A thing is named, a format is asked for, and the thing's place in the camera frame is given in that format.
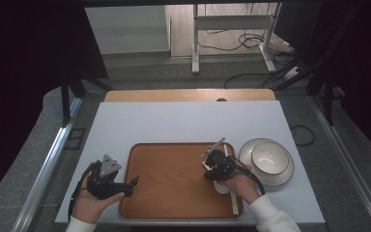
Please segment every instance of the handheld controller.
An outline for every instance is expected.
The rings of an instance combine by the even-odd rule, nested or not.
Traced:
[[[202,158],[207,157],[205,165],[210,167],[210,170],[204,173],[204,177],[211,181],[225,181],[233,176],[235,169],[238,169],[254,181],[260,189],[261,194],[264,195],[264,186],[254,173],[244,166],[237,165],[234,161],[237,159],[227,157],[224,152],[216,149],[216,147],[224,140],[225,138],[221,138],[221,140],[216,142],[204,155],[201,156]]]
[[[114,178],[116,178],[121,168],[122,165],[108,155],[103,156],[103,161],[98,160],[95,163],[91,163],[82,174],[80,181],[71,195],[68,219],[71,220],[74,202],[79,192],[83,190],[81,187],[86,176],[89,177],[86,189],[97,199],[106,199],[119,192],[124,192],[125,197],[131,197],[133,188],[137,185],[139,177],[135,177],[129,183],[115,183]]]

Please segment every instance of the metal frame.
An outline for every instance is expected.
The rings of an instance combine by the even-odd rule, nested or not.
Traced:
[[[360,199],[362,200],[363,204],[366,207],[367,212],[371,217],[371,189],[366,184],[363,176],[357,169],[351,155],[349,154],[348,150],[346,149],[345,145],[342,142],[342,139],[336,132],[334,126],[331,126],[329,121],[325,118],[323,107],[321,106],[320,102],[318,101],[318,97],[312,96],[309,97],[311,100],[311,104],[314,107],[314,111],[316,112],[324,130],[326,131],[329,139],[331,140],[334,149],[342,161],[342,164],[348,173],[349,178],[351,179],[352,183],[354,184],[355,189],[357,190],[357,194],[359,195]]]
[[[259,48],[265,60],[268,71],[273,73],[276,71],[275,65],[268,52],[270,39],[275,25],[280,3],[277,3],[271,15],[258,14],[258,15],[223,15],[223,16],[199,16],[198,4],[193,5],[194,14],[194,35],[192,45],[192,73],[198,74],[199,67],[199,45],[198,45],[198,31],[202,30],[244,30],[244,29],[264,29],[266,30],[264,41],[260,44]]]
[[[61,127],[59,129],[52,147],[50,148],[49,153],[44,160],[41,171],[36,178],[35,184],[32,186],[32,189],[30,190],[11,231],[17,232],[28,230],[39,203],[42,200],[44,191],[46,190],[47,184],[52,176],[53,170],[56,167],[57,160],[59,159],[66,140],[68,139],[69,133],[71,132],[74,117],[77,115],[77,111],[80,108],[81,103],[82,99],[74,99],[73,103],[71,104],[71,120],[65,127]]]

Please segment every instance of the plate rim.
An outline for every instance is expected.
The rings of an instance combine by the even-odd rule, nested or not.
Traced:
[[[288,166],[283,172],[281,172],[279,174],[269,174],[269,173],[266,173],[266,172],[262,171],[253,162],[253,160],[251,158],[251,153],[246,151],[246,150],[252,151],[252,149],[257,144],[259,144],[261,142],[265,142],[265,141],[270,142],[270,143],[274,143],[274,144],[280,146],[282,148],[282,150],[284,150],[285,153],[287,154]],[[291,154],[288,152],[288,150],[284,146],[282,146],[278,142],[276,142],[272,139],[269,139],[269,138],[262,138],[262,137],[261,138],[254,138],[254,139],[250,139],[247,142],[245,142],[240,149],[239,160],[243,163],[248,163],[248,164],[251,165],[251,172],[254,173],[255,176],[258,177],[258,179],[261,181],[261,183],[264,186],[280,186],[280,185],[283,185],[283,184],[287,183],[292,178],[292,176],[294,175],[295,165],[294,165],[294,161],[292,159]]]

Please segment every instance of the hand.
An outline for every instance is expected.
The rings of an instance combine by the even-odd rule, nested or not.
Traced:
[[[125,197],[123,192],[110,196],[107,199],[99,200],[93,196],[87,188],[88,176],[82,183],[82,190],[76,197],[74,203],[73,217],[84,222],[95,224],[101,213],[108,206],[120,201]]]
[[[249,164],[243,164],[251,170]],[[258,192],[255,183],[243,174],[240,170],[235,170],[233,176],[226,181],[218,181],[219,184],[228,187],[237,196],[241,197],[248,205],[256,201],[261,195]]]

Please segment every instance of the dark background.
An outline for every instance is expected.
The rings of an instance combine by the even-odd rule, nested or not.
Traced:
[[[0,1],[0,181],[61,79],[107,78],[83,8]]]
[[[346,4],[325,2],[310,30],[284,25],[318,47],[303,53],[303,62],[312,63],[324,50],[331,34],[322,43],[321,35]],[[345,92],[343,107],[371,140],[371,1],[362,5],[329,68]],[[0,2],[0,181],[34,127],[45,93],[60,86],[62,77],[81,78],[79,73],[107,78],[83,8]]]

